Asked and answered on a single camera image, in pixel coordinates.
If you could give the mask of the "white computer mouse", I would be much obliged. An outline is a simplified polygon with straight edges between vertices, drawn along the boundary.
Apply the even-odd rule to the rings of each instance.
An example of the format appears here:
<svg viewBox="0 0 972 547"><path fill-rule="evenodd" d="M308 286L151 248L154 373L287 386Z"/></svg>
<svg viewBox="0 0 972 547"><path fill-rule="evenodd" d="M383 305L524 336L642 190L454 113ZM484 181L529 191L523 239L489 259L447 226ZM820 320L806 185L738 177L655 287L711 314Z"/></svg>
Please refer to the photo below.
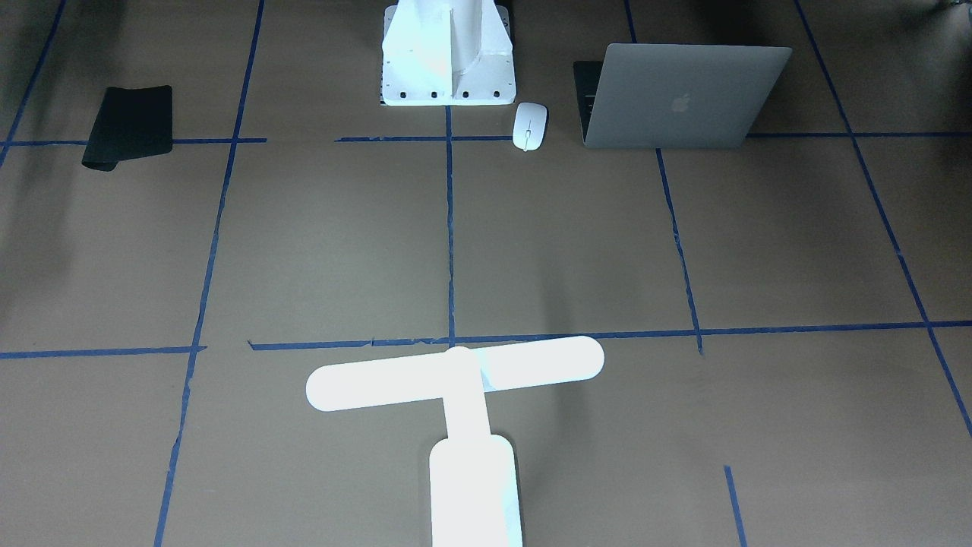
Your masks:
<svg viewBox="0 0 972 547"><path fill-rule="evenodd" d="M539 103L517 105L511 138L513 145L524 152L535 151L544 142L548 126L548 108Z"/></svg>

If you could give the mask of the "grey laptop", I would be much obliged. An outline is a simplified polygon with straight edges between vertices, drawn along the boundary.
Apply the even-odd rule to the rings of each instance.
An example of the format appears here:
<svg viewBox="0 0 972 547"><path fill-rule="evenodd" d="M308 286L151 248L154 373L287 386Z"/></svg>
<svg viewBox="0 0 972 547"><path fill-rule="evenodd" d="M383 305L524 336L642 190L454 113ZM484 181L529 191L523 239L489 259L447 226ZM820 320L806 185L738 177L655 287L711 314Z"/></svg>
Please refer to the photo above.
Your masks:
<svg viewBox="0 0 972 547"><path fill-rule="evenodd" d="M791 59L788 46L611 43L573 63L592 149L742 145Z"/></svg>

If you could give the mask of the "black mouse pad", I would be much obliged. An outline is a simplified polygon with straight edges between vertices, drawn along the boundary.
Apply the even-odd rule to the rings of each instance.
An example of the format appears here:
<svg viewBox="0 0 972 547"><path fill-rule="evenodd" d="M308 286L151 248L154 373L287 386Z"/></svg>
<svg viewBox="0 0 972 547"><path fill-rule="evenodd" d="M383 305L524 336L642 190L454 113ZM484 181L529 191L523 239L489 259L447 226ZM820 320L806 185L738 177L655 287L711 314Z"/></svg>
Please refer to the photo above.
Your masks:
<svg viewBox="0 0 972 547"><path fill-rule="evenodd" d="M122 160L170 153L173 87L107 87L84 147L82 166L112 171Z"/></svg>

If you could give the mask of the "white desk lamp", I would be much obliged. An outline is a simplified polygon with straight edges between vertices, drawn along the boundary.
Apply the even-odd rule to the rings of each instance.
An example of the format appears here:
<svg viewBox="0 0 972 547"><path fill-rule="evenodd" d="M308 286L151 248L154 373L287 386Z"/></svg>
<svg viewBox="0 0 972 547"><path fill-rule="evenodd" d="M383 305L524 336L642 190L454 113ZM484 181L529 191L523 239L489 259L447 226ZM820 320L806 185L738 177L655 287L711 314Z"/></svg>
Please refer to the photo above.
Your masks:
<svg viewBox="0 0 972 547"><path fill-rule="evenodd" d="M486 394L586 381L603 370L587 336L326 365L305 384L322 412L440 400L447 436L428 456L434 546L524 543L513 444L492 432Z"/></svg>

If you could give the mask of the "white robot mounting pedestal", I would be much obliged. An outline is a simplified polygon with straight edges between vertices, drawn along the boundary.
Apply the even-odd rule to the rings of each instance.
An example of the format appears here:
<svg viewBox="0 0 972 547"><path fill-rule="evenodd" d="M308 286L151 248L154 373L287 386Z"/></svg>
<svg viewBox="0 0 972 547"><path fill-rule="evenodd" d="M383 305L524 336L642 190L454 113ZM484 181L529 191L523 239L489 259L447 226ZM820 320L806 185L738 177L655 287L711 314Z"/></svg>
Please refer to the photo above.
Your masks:
<svg viewBox="0 0 972 547"><path fill-rule="evenodd" d="M399 1L384 11L381 48L382 104L514 103L508 1Z"/></svg>

